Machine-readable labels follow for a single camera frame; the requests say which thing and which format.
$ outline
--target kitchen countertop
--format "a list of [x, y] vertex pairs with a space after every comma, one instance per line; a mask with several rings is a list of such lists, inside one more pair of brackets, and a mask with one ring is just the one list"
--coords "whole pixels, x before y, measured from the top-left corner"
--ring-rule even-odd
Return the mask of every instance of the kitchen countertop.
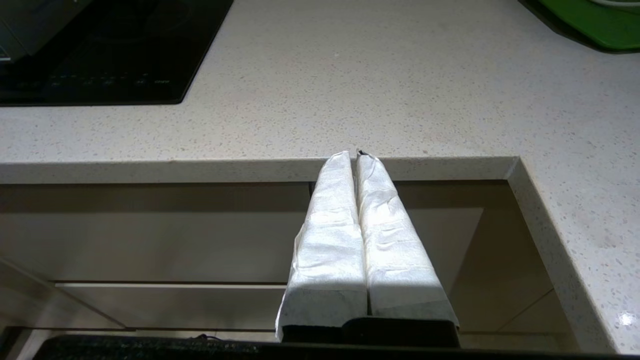
[[639, 65], [516, 1], [236, 0], [182, 104], [0, 108], [0, 183], [507, 179], [583, 349], [640, 354]]

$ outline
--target black induction cooktop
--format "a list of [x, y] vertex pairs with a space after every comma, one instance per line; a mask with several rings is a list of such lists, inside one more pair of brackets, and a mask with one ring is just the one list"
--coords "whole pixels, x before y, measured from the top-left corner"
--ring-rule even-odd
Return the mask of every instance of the black induction cooktop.
[[0, 106], [180, 103], [232, 3], [94, 0], [34, 56], [0, 66]]

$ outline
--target cabinet door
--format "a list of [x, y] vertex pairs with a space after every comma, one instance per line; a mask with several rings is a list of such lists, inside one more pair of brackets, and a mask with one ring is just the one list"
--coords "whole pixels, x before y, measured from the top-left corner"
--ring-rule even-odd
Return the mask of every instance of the cabinet door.
[[194, 284], [60, 286], [127, 327], [221, 330], [273, 330], [285, 290]]
[[0, 192], [0, 254], [55, 281], [286, 282], [309, 201], [306, 183]]
[[[400, 182], [396, 186], [448, 290], [460, 331], [497, 331], [553, 288], [505, 181]], [[458, 228], [457, 237], [452, 227]]]
[[0, 260], [0, 323], [3, 326], [118, 328], [117, 323]]

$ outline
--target white paper towel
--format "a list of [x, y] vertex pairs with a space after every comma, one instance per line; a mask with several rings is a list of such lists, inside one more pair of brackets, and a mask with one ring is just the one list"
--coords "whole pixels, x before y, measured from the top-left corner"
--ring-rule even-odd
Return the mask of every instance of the white paper towel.
[[371, 314], [459, 325], [382, 162], [358, 156], [356, 182]]
[[367, 315], [364, 245], [349, 152], [333, 155], [318, 175], [296, 236], [289, 283], [276, 318], [285, 325], [341, 327]]

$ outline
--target beige cabinet front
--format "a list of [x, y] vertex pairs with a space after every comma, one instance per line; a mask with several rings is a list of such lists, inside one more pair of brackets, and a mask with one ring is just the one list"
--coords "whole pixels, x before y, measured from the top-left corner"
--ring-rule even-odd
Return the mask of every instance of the beige cabinet front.
[[53, 285], [0, 260], [0, 331], [4, 326], [120, 328]]
[[0, 189], [0, 254], [53, 281], [286, 282], [306, 183]]
[[63, 286], [63, 290], [134, 328], [273, 330], [284, 294], [284, 286]]

